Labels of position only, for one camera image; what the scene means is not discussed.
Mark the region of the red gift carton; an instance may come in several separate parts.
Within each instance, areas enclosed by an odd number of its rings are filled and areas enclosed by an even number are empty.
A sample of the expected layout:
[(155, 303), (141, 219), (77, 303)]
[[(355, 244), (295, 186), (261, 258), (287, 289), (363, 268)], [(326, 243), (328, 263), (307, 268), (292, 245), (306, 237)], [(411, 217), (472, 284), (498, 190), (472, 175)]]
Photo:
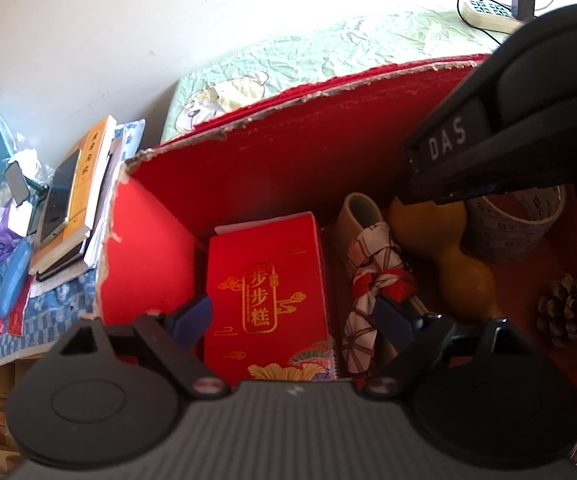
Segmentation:
[(204, 362), (231, 387), (244, 380), (336, 377), (319, 229), (303, 212), (214, 236)]

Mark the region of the orange wooden gourd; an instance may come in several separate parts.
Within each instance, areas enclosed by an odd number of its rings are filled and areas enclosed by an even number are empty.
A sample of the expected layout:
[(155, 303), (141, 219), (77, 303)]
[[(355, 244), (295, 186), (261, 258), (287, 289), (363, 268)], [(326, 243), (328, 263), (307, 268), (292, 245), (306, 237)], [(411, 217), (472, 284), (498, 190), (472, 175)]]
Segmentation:
[(394, 198), (387, 223), (401, 248), (434, 261), (441, 296), (451, 312), (479, 320), (501, 315), (494, 275), (485, 263), (461, 249), (467, 228), (464, 203), (437, 205), (430, 200), (406, 205)]

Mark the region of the green bear print bedsheet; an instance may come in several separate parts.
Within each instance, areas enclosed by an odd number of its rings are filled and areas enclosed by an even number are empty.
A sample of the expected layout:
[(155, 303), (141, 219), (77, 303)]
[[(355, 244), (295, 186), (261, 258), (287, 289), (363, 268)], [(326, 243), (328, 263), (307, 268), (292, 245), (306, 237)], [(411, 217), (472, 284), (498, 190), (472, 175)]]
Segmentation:
[(162, 143), (189, 136), (202, 122), (302, 86), (386, 64), (494, 50), (494, 41), (456, 12), (403, 11), (346, 21), (226, 55), (182, 75)]

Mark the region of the blue glasses case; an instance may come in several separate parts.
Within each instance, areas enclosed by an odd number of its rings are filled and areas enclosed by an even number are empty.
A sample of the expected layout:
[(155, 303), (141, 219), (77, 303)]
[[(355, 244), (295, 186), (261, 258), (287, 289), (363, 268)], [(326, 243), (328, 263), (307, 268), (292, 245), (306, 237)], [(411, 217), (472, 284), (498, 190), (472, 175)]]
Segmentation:
[(11, 254), (8, 264), (2, 266), (0, 284), (0, 318), (7, 318), (22, 291), (32, 254), (28, 240), (22, 240)]

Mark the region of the brown pine cone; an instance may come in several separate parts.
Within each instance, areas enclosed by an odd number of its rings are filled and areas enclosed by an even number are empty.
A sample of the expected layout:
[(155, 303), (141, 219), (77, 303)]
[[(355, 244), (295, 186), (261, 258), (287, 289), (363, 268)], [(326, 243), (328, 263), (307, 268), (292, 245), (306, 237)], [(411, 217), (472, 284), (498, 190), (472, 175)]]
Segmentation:
[(577, 344), (577, 278), (565, 274), (538, 301), (536, 328), (554, 348)]

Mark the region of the smartphone with dark screen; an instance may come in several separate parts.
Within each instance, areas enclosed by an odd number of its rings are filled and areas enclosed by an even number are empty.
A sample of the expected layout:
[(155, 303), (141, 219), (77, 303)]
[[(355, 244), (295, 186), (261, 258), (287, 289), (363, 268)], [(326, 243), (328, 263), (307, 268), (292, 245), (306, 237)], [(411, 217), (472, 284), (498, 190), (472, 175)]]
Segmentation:
[(69, 154), (55, 170), (44, 204), (39, 243), (49, 243), (68, 223), (72, 191), (77, 174), (80, 150)]

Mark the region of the orange yellow book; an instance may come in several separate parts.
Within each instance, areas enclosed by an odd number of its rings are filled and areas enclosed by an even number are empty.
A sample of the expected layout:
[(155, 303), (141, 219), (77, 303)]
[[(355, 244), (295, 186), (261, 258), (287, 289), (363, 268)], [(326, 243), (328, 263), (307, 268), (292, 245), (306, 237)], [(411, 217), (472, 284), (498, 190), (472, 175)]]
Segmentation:
[(57, 237), (49, 243), (41, 245), (39, 233), (43, 217), (43, 205), (38, 231), (34, 237), (34, 251), (30, 259), (29, 273), (31, 275), (42, 273), (53, 266), (68, 252), (84, 243), (91, 234), (96, 208), (98, 208), (98, 198), (110, 157), (110, 144), (114, 140), (116, 126), (115, 117), (105, 116), (66, 155), (68, 157), (75, 150), (81, 151), (74, 191), (72, 191), (72, 201), (70, 202), (68, 223), (57, 234)]

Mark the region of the white power strip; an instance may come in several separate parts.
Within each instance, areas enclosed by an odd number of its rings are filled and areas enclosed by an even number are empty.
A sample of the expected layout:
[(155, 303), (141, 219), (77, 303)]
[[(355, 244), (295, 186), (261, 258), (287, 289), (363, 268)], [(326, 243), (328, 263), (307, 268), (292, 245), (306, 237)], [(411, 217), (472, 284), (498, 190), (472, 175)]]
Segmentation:
[(467, 24), (487, 32), (512, 34), (522, 25), (505, 6), (488, 0), (464, 1), (460, 12)]

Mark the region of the red cardboard storage box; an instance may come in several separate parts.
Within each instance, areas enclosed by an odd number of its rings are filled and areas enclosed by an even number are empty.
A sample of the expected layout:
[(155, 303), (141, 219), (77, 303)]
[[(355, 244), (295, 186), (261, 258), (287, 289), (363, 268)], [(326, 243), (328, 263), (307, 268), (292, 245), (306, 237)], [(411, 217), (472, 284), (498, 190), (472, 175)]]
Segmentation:
[(410, 134), (480, 62), (436, 58), (303, 84), (131, 159), (96, 283), (104, 323), (200, 295), (217, 226), (304, 211), (326, 226), (352, 192), (392, 200)]

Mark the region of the black power adapter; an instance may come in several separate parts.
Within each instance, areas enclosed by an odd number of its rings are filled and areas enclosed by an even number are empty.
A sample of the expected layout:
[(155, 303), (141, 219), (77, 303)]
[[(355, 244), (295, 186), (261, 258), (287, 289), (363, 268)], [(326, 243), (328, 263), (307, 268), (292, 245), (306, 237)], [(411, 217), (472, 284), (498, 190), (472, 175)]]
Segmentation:
[(511, 14), (520, 22), (528, 22), (535, 18), (535, 0), (512, 0)]

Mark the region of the blue white checkered cloth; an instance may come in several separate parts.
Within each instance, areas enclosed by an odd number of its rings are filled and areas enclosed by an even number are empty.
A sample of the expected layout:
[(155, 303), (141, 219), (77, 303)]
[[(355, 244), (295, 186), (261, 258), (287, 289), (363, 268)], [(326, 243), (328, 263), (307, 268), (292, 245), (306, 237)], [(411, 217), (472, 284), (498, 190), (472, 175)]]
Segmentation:
[(0, 321), (0, 366), (47, 352), (72, 324), (94, 315), (95, 285), (91, 269), (40, 296), (22, 292), (17, 307)]

